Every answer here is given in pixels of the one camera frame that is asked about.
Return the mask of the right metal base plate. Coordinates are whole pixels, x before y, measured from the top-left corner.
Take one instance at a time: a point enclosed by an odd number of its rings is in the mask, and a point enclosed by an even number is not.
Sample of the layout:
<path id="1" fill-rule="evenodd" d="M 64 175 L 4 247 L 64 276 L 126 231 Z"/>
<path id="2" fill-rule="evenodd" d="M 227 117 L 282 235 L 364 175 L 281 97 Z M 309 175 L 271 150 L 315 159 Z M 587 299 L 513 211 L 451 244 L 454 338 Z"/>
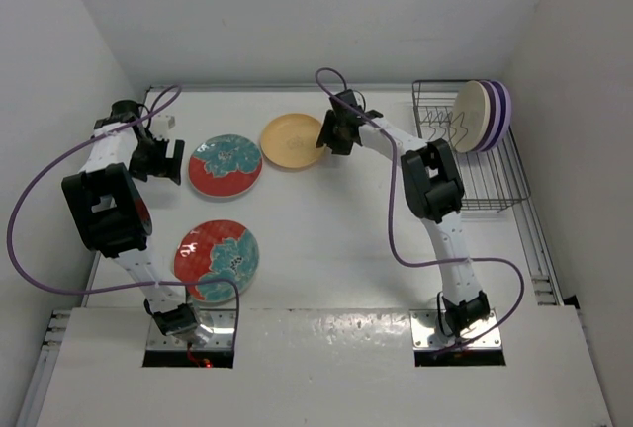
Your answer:
<path id="1" fill-rule="evenodd" d="M 444 315 L 444 310 L 441 309 L 439 313 Z M 412 310 L 409 313 L 412 345 L 415 351 L 438 351 L 454 344 L 461 344 L 465 350 L 502 349 L 497 314 L 494 310 L 485 318 L 461 330 L 457 337 L 449 334 L 446 323 L 443 324 L 446 333 L 440 331 L 439 313 L 436 310 Z"/>

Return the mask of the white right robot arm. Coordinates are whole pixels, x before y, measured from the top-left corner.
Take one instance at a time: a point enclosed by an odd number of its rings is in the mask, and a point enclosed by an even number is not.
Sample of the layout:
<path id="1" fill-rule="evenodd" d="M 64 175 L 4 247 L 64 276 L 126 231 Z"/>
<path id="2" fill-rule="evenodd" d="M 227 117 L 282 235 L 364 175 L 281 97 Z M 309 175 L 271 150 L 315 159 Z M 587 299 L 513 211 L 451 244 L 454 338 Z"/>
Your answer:
<path id="1" fill-rule="evenodd" d="M 463 235 L 464 186 L 448 143 L 407 133 L 376 111 L 334 105 L 325 114 L 316 145 L 337 155 L 348 155 L 359 145 L 392 160 L 402 174 L 407 206 L 426 229 L 440 269 L 444 315 L 438 328 L 446 337 L 458 337 L 486 318 L 490 305 Z"/>

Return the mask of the red teal floral plate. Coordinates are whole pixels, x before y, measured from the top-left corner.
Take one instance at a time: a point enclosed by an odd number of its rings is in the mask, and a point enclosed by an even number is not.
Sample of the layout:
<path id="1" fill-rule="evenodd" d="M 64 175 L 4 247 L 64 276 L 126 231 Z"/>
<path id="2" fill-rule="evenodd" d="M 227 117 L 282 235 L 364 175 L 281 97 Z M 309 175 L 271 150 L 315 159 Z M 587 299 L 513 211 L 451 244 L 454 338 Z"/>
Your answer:
<path id="1" fill-rule="evenodd" d="M 181 240 L 173 263 L 181 282 L 199 303 L 220 304 L 235 297 L 229 283 L 205 284 L 211 279 L 232 280 L 240 293 L 253 281 L 259 264 L 259 247 L 253 233 L 241 223 L 218 219 L 199 224 Z"/>
<path id="2" fill-rule="evenodd" d="M 238 134 L 222 134 L 200 143 L 188 163 L 188 177 L 200 194 L 237 197 L 257 182 L 263 168 L 259 147 Z"/>

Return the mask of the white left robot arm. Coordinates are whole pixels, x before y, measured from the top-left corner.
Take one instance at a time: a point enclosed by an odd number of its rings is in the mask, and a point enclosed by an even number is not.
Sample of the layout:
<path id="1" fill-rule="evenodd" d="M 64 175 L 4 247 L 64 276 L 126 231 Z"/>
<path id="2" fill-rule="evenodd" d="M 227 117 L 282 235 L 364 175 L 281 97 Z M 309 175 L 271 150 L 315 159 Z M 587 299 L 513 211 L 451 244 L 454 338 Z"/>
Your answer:
<path id="1" fill-rule="evenodd" d="M 122 132 L 116 128 L 141 117 L 141 104 L 121 100 L 109 117 L 95 123 L 95 143 L 86 163 L 61 188 L 86 248 L 113 260 L 141 288 L 144 307 L 160 333 L 187 344 L 199 341 L 199 321 L 187 303 L 187 290 L 151 240 L 152 221 L 136 181 L 150 176 L 179 185 L 185 143 L 154 135 L 143 124 Z"/>

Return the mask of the red teal floral plate upper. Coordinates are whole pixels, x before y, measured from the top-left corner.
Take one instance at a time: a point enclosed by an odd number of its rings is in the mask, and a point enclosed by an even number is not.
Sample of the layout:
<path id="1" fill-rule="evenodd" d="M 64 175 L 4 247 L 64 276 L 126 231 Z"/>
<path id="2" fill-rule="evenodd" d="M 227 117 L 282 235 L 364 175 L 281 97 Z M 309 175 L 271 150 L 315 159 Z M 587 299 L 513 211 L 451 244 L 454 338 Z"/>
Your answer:
<path id="1" fill-rule="evenodd" d="M 257 182 L 263 168 L 259 147 L 238 134 L 222 134 L 200 143 L 188 163 L 188 177 L 200 194 L 237 197 Z"/>

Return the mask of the red teal floral plate lower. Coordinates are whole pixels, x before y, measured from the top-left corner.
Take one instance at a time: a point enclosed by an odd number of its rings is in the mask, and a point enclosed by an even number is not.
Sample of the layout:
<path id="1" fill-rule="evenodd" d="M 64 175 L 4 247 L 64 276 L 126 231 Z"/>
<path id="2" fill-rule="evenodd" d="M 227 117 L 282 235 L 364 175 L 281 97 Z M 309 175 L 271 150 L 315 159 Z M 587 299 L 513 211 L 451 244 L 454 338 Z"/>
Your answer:
<path id="1" fill-rule="evenodd" d="M 199 303 L 220 304 L 235 297 L 229 283 L 205 284 L 211 279 L 232 280 L 240 293 L 253 281 L 259 264 L 259 247 L 253 233 L 241 223 L 218 219 L 199 224 L 181 240 L 173 263 L 181 282 Z"/>

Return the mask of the metal base plate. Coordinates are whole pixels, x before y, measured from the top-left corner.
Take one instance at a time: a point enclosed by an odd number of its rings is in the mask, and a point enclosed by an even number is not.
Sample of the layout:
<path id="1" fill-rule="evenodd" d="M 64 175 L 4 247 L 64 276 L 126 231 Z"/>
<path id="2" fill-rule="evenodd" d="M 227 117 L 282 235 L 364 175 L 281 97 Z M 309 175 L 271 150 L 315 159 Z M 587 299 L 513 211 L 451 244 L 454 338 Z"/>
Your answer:
<path id="1" fill-rule="evenodd" d="M 189 344 L 193 351 L 228 352 L 233 347 L 236 310 L 203 309 L 197 313 L 199 324 L 193 335 L 185 338 L 164 336 L 152 324 L 145 348 L 147 351 L 185 351 Z"/>
<path id="2" fill-rule="evenodd" d="M 444 310 L 441 309 L 439 313 L 444 315 Z M 440 331 L 439 313 L 436 310 L 412 310 L 409 313 L 412 345 L 415 351 L 438 351 L 454 344 L 461 344 L 465 350 L 502 349 L 497 314 L 494 310 L 485 318 L 461 330 L 457 337 L 449 334 L 446 323 L 443 324 L 446 333 Z"/>

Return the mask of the lavender plate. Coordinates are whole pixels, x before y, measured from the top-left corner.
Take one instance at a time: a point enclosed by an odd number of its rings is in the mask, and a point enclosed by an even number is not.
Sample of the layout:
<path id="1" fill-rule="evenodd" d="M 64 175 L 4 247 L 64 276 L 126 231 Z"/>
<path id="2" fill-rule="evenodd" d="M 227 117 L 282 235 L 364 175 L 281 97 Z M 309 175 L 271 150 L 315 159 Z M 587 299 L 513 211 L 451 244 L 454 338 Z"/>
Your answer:
<path id="1" fill-rule="evenodd" d="M 502 118 L 500 121 L 499 129 L 497 130 L 495 146 L 501 144 L 503 139 L 505 138 L 511 123 L 511 115 L 512 115 L 512 101 L 510 97 L 510 93 L 507 87 L 501 83 L 500 81 L 494 80 L 492 84 L 496 87 L 499 98 L 500 105 L 502 110 Z"/>
<path id="2" fill-rule="evenodd" d="M 494 89 L 494 91 L 496 93 L 496 116 L 495 116 L 495 120 L 494 120 L 492 136 L 490 137 L 489 142 L 488 142 L 487 146 L 485 147 L 485 151 L 491 150 L 495 146 L 497 130 L 499 129 L 500 121 L 501 121 L 501 118 L 502 118 L 502 110 L 501 110 L 501 105 L 500 105 L 500 98 L 499 98 L 499 94 L 498 94 L 498 91 L 497 91 L 496 87 L 492 84 L 493 81 L 494 80 L 491 80 L 490 84 L 491 84 L 492 88 Z"/>

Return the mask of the orange plate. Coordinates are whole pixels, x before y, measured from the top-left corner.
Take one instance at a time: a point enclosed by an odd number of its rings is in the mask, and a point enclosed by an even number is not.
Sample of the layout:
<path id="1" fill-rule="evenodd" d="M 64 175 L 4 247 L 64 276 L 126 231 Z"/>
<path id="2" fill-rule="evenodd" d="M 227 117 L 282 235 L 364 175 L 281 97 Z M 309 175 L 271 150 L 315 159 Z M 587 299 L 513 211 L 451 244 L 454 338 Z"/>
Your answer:
<path id="1" fill-rule="evenodd" d="M 260 135 L 264 156 L 287 170 L 301 170 L 317 163 L 325 152 L 317 147 L 321 122 L 306 114 L 290 113 L 270 121 Z"/>

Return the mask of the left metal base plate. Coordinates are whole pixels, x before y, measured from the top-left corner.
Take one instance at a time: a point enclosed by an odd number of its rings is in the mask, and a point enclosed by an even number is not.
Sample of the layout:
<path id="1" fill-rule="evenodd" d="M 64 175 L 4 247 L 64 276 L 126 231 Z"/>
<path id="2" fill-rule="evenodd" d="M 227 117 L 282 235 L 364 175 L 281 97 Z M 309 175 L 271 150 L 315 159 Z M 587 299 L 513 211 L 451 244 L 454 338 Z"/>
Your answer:
<path id="1" fill-rule="evenodd" d="M 203 309 L 197 313 L 199 324 L 193 335 L 185 338 L 164 336 L 152 324 L 145 348 L 147 351 L 185 351 L 189 344 L 193 351 L 228 352 L 233 347 L 236 310 Z"/>

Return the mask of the cream plate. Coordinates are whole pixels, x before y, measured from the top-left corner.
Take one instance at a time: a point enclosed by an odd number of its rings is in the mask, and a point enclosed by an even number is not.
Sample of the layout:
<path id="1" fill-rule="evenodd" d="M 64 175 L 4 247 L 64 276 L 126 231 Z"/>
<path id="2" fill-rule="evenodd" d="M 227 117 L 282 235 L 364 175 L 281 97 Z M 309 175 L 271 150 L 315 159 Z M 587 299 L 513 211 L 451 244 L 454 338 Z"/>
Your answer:
<path id="1" fill-rule="evenodd" d="M 493 107 L 486 86 L 477 80 L 466 82 L 455 98 L 451 111 L 450 142 L 458 153 L 475 151 L 488 137 Z"/>

